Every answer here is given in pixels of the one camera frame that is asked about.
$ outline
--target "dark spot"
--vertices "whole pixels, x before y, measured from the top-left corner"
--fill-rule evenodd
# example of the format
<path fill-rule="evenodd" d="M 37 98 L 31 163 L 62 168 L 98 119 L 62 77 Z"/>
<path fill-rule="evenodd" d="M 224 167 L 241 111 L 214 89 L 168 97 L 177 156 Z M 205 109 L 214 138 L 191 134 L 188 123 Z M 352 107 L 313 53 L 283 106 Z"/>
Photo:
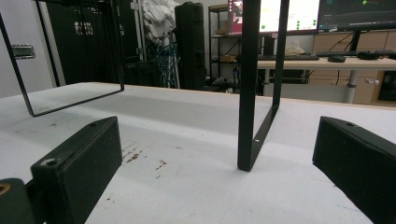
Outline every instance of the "dark spot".
<path fill-rule="evenodd" d="M 109 201 L 111 199 L 112 195 L 113 195 L 113 193 L 111 193 L 110 196 L 108 196 L 107 201 Z"/>
<path fill-rule="evenodd" d="M 163 166 L 166 165 L 166 161 L 160 161 L 160 162 L 161 162 L 161 165 L 159 167 L 157 167 L 157 169 L 155 169 L 155 170 L 159 170 L 160 168 L 162 168 Z"/>
<path fill-rule="evenodd" d="M 47 159 L 44 160 L 42 164 L 47 165 L 47 166 L 53 166 L 56 165 L 58 162 L 55 159 Z"/>
<path fill-rule="evenodd" d="M 134 155 L 131 157 L 131 159 L 129 159 L 129 160 L 127 161 L 127 163 L 130 162 L 130 161 L 134 161 L 134 160 L 136 160 L 137 158 L 139 158 L 139 154 L 134 154 Z"/>
<path fill-rule="evenodd" d="M 338 206 L 338 207 L 341 207 L 341 208 L 348 209 L 348 210 L 352 210 L 352 211 L 355 211 L 355 212 L 359 212 L 359 210 L 357 210 L 357 209 L 348 208 L 348 207 L 345 207 L 345 206 L 341 206 L 341 205 L 339 205 L 339 204 L 337 204 L 337 206 Z"/>
<path fill-rule="evenodd" d="M 131 147 L 131 146 L 128 146 L 128 147 L 123 148 L 122 151 L 125 151 L 125 150 L 126 150 L 127 148 L 129 148 L 129 147 Z"/>
<path fill-rule="evenodd" d="M 122 159 L 125 159 L 125 157 L 131 155 L 132 152 L 128 152 L 125 156 L 122 157 Z"/>

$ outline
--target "white table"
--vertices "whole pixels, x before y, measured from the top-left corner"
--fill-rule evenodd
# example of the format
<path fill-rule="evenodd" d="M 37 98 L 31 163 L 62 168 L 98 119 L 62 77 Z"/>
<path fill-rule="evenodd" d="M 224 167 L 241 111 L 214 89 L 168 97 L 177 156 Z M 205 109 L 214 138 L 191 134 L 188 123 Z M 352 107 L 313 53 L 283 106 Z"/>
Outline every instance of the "white table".
<path fill-rule="evenodd" d="M 396 61 L 391 59 L 360 60 L 358 58 L 346 58 L 344 63 L 330 63 L 327 59 L 320 58 L 318 61 L 285 61 L 284 69 L 314 69 L 314 70 L 352 70 L 349 82 L 346 85 L 344 102 L 352 103 L 356 89 L 356 81 L 360 70 L 394 71 Z M 269 84 L 269 69 L 274 69 L 275 61 L 258 61 L 258 69 L 266 69 L 265 83 Z"/>
<path fill-rule="evenodd" d="M 43 99 L 65 88 L 44 91 Z M 258 129 L 272 101 L 256 100 Z M 371 223 L 312 165 L 319 117 L 349 120 L 396 143 L 395 109 L 282 99 L 246 173 L 236 168 L 238 101 L 234 94 L 126 86 L 32 118 L 21 96 L 4 98 L 0 179 L 26 183 L 30 166 L 66 138 L 94 120 L 118 116 L 125 159 L 88 223 Z M 134 154 L 138 158 L 128 161 Z"/>

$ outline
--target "screw hole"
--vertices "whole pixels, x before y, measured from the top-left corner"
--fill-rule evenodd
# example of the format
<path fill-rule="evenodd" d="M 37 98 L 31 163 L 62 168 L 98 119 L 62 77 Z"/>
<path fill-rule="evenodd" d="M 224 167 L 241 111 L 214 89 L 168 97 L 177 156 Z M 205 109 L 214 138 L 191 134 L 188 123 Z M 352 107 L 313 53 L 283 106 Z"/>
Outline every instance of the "screw hole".
<path fill-rule="evenodd" d="M 11 186 L 9 184 L 0 184 L 0 195 L 6 193 L 11 189 Z"/>
<path fill-rule="evenodd" d="M 46 166 L 53 166 L 56 163 L 58 163 L 55 159 L 48 159 L 48 160 L 44 160 L 41 165 L 46 165 Z"/>

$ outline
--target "shelf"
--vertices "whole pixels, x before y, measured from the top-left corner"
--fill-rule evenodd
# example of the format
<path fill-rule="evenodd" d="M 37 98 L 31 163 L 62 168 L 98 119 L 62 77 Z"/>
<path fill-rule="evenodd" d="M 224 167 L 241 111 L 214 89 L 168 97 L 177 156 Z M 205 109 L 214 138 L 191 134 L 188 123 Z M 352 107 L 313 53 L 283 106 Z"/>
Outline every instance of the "shelf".
<path fill-rule="evenodd" d="M 241 36 L 236 36 L 236 35 L 212 35 L 212 36 L 210 36 L 210 38 L 212 38 L 212 39 L 220 39 L 220 38 L 230 38 L 230 39 L 232 39 L 232 38 L 234 38 L 234 39 L 236 39 L 236 38 L 240 38 Z"/>
<path fill-rule="evenodd" d="M 226 63 L 226 62 L 210 62 L 210 63 Z"/>
<path fill-rule="evenodd" d="M 210 12 L 226 12 L 228 10 L 228 5 L 227 4 L 222 4 L 222 5 L 216 5 L 216 6 L 211 6 L 209 7 Z"/>
<path fill-rule="evenodd" d="M 221 33 L 221 32 L 217 32 L 218 34 L 222 34 L 222 35 L 212 35 L 214 33 L 215 30 L 220 30 L 220 14 L 228 14 L 228 9 L 229 6 L 228 4 L 223 4 L 223 5 L 217 5 L 217 6 L 211 6 L 208 8 L 208 21 L 209 21 L 209 74 L 210 77 L 214 77 L 213 76 L 213 67 L 216 67 L 217 70 L 215 70 L 217 72 L 217 77 L 221 77 L 221 70 L 222 67 L 224 68 L 228 68 L 228 67 L 236 67 L 239 66 L 238 62 L 220 62 L 220 61 L 216 61 L 213 62 L 211 61 L 213 58 L 218 58 L 220 59 L 220 56 L 222 54 L 228 54 L 235 46 L 238 50 L 238 52 L 234 52 L 234 55 L 239 55 L 241 53 L 241 48 L 240 48 L 240 44 L 241 44 L 241 36 L 238 35 L 224 35 L 226 33 Z M 215 25 L 212 26 L 212 15 L 216 16 L 217 22 Z M 232 44 L 231 42 L 235 42 L 233 44 L 232 47 L 230 47 L 229 50 L 225 50 L 224 47 L 226 47 L 226 44 Z M 216 44 L 216 49 L 212 49 L 212 43 Z"/>

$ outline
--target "keyboard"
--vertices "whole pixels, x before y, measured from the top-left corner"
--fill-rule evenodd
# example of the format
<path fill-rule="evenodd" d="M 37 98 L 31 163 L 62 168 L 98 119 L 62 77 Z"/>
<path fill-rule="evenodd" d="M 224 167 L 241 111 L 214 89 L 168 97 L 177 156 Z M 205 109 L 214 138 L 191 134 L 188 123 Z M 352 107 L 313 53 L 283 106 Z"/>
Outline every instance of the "keyboard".
<path fill-rule="evenodd" d="M 275 55 L 259 55 L 259 61 L 276 61 Z M 315 55 L 287 55 L 284 58 L 285 61 L 317 61 L 319 60 L 318 56 Z"/>
<path fill-rule="evenodd" d="M 350 57 L 356 57 L 358 56 L 358 53 L 364 52 L 364 51 L 369 51 L 369 50 L 345 50 L 345 51 L 318 51 L 316 55 L 321 58 L 328 58 L 331 56 L 350 56 Z M 370 51 L 378 56 L 396 56 L 396 52 L 391 50 L 391 49 L 380 49 L 380 50 L 373 50 Z"/>

